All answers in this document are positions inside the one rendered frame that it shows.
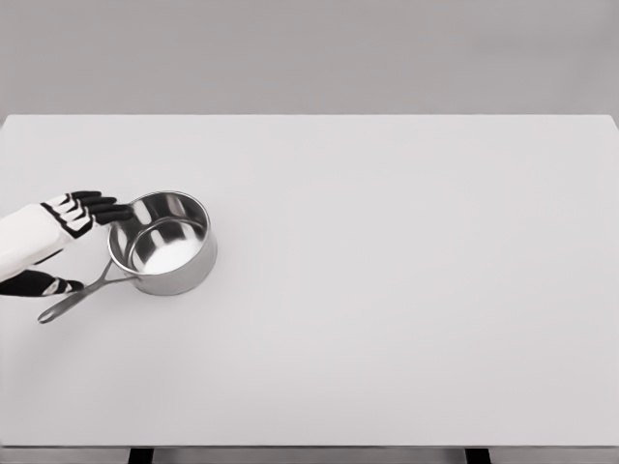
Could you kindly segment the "steel saucepan with long handle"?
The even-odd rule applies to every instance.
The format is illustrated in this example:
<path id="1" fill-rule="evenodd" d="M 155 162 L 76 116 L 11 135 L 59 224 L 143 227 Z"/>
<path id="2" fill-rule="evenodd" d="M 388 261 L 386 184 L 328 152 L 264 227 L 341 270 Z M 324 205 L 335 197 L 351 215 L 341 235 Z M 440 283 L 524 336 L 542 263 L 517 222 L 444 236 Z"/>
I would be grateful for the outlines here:
<path id="1" fill-rule="evenodd" d="M 134 218 L 109 229 L 109 260 L 100 276 L 44 310 L 39 323 L 54 321 L 108 284 L 127 281 L 144 294 L 169 297 L 191 291 L 211 273 L 218 243 L 199 200 L 163 190 L 144 194 L 130 206 Z"/>

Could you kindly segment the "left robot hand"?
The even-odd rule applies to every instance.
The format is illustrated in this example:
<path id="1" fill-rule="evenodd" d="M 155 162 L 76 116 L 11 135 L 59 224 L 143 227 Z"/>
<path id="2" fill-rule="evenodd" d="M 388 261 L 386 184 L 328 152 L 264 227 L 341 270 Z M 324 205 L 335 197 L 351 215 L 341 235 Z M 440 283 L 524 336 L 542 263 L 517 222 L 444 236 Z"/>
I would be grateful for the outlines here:
<path id="1" fill-rule="evenodd" d="M 1 217 L 0 296 L 42 298 L 82 290 L 78 280 L 35 267 L 94 229 L 132 218 L 132 206 L 98 190 L 63 193 Z"/>

